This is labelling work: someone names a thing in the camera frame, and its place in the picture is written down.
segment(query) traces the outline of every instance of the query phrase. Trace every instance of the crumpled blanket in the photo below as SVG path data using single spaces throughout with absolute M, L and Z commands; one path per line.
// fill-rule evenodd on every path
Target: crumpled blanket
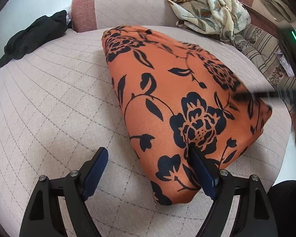
M 180 19 L 176 25 L 231 41 L 251 22 L 238 0 L 167 0 Z

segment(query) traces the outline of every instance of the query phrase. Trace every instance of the black fabric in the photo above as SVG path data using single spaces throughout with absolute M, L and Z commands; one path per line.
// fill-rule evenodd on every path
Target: black fabric
M 63 10 L 56 12 L 51 17 L 42 16 L 28 28 L 11 37 L 4 47 L 4 55 L 0 59 L 0 68 L 12 59 L 19 60 L 44 43 L 61 37 L 68 29 L 66 15 L 67 12 Z
M 274 212 L 278 237 L 296 237 L 296 181 L 278 183 L 270 188 L 267 195 Z

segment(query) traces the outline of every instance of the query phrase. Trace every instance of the orange floral pillow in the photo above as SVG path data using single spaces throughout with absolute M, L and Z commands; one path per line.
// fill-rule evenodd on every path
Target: orange floral pillow
M 140 26 L 104 32 L 102 46 L 130 142 L 162 205 L 190 202 L 201 188 L 189 166 L 198 146 L 225 168 L 262 134 L 272 114 L 215 56 Z

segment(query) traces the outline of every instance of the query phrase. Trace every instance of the grid pattern fabric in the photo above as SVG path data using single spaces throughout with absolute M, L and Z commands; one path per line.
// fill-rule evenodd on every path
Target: grid pattern fabric
M 189 30 L 148 26 L 183 42 L 196 43 L 224 62 L 252 90 L 269 86 L 234 47 Z M 19 235 L 26 205 L 39 175 L 50 179 L 79 169 L 100 146 L 109 162 L 86 204 L 103 237 L 191 236 L 201 227 L 211 200 L 200 191 L 189 204 L 154 203 L 150 182 L 130 146 L 101 46 L 102 30 L 67 30 L 20 60 L 0 69 L 0 223 Z M 281 168 L 291 128 L 284 103 L 272 103 L 264 133 L 229 170 L 260 176 L 268 190 Z M 229 215 L 229 236 L 236 213 Z M 75 236 L 60 198 L 69 236 Z
M 94 8 L 97 29 L 119 25 L 175 27 L 179 20 L 166 0 L 94 0 Z

